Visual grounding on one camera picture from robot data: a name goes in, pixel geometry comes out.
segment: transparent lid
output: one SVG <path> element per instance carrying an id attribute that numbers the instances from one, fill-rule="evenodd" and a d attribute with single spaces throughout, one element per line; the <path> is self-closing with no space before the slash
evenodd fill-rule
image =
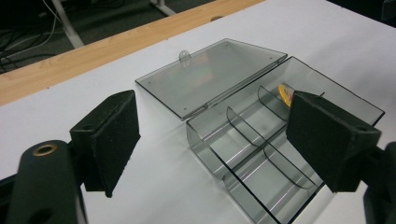
<path id="1" fill-rule="evenodd" d="M 188 119 L 237 91 L 287 58 L 287 54 L 224 39 L 136 82 Z"/>

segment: black object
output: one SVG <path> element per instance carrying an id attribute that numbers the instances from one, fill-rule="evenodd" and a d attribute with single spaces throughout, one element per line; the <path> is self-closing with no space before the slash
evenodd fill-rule
<path id="1" fill-rule="evenodd" d="M 396 223 L 396 143 L 378 148 L 379 130 L 302 91 L 293 94 L 286 135 L 331 191 L 368 185 L 367 223 Z"/>
<path id="2" fill-rule="evenodd" d="M 79 186 L 111 197 L 140 138 L 134 91 L 108 97 L 70 133 L 69 144 L 26 150 L 18 173 L 0 181 L 0 223 L 87 223 Z"/>

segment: white table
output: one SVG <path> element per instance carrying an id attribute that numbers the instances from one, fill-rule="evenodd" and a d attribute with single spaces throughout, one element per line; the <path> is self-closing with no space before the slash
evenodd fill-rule
<path id="1" fill-rule="evenodd" d="M 385 110 L 379 146 L 395 140 L 396 30 L 319 0 L 267 0 L 142 49 L 0 108 L 0 178 L 17 171 L 20 155 L 68 131 L 107 96 L 136 92 L 140 133 L 112 199 L 83 195 L 91 223 L 251 223 L 220 181 L 193 154 L 185 124 L 134 81 L 223 38 L 295 56 Z M 357 193 L 327 188 L 296 223 L 363 223 Z"/>

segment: open box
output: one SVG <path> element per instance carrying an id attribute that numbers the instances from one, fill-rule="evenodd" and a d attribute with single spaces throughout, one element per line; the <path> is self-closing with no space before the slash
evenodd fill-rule
<path id="1" fill-rule="evenodd" d="M 294 57 L 225 39 L 136 81 L 180 119 L 191 149 L 256 223 L 289 223 L 323 181 L 289 143 L 278 86 L 375 125 L 384 111 Z"/>

